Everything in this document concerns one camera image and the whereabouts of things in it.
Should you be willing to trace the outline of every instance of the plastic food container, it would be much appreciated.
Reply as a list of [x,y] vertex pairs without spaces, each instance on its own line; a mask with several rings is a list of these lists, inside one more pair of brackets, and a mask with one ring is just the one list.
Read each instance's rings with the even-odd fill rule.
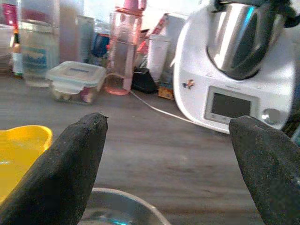
[[52,131],[44,126],[0,130],[0,205],[51,142]]
[[102,87],[105,72],[104,67],[67,61],[48,71],[46,79],[52,81],[54,99],[91,104]]

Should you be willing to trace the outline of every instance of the wall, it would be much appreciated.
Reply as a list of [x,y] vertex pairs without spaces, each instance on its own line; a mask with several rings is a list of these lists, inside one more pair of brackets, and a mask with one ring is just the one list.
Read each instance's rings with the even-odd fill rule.
[[[189,15],[199,4],[199,0],[148,0],[143,17],[143,29],[153,28],[164,13],[178,16]],[[84,15],[109,22],[109,14],[114,11],[114,1],[85,0]]]

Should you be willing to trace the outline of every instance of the metal bowl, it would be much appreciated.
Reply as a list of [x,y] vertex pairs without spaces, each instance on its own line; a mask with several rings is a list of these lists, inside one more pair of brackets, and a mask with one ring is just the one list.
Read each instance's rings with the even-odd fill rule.
[[113,189],[93,188],[78,225],[171,225],[146,201]]

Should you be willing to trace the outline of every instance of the power cord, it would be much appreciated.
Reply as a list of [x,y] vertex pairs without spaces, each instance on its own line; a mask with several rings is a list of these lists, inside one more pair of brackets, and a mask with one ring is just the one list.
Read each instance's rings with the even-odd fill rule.
[[177,119],[179,119],[179,120],[183,120],[183,121],[188,122],[188,123],[192,123],[192,124],[198,125],[197,123],[195,123],[195,122],[193,122],[193,121],[187,120],[187,119],[182,118],[182,117],[180,117],[180,116],[176,116],[176,115],[174,115],[174,114],[171,114],[171,113],[169,113],[169,112],[165,112],[165,111],[163,111],[163,110],[160,110],[160,109],[157,109],[156,107],[151,106],[150,104],[148,104],[147,102],[145,102],[143,99],[141,99],[140,97],[138,97],[133,91],[130,91],[130,93],[131,93],[134,97],[136,97],[138,100],[140,100],[141,102],[143,102],[145,105],[147,105],[148,107],[150,107],[151,109],[153,109],[153,110],[155,110],[155,111],[157,111],[157,112],[163,113],[163,114],[168,115],[168,116],[172,116],[172,117],[174,117],[174,118],[177,118]]

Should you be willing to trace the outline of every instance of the gray countertop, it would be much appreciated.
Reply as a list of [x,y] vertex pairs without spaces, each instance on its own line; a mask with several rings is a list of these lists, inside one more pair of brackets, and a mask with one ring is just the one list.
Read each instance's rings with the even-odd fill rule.
[[[176,103],[137,94],[181,115]],[[91,105],[54,101],[48,89],[0,78],[0,129],[40,124],[53,140],[88,113],[102,112],[109,130],[95,186],[114,188],[155,205],[174,225],[262,225],[228,135],[148,108],[132,95],[101,91]]]

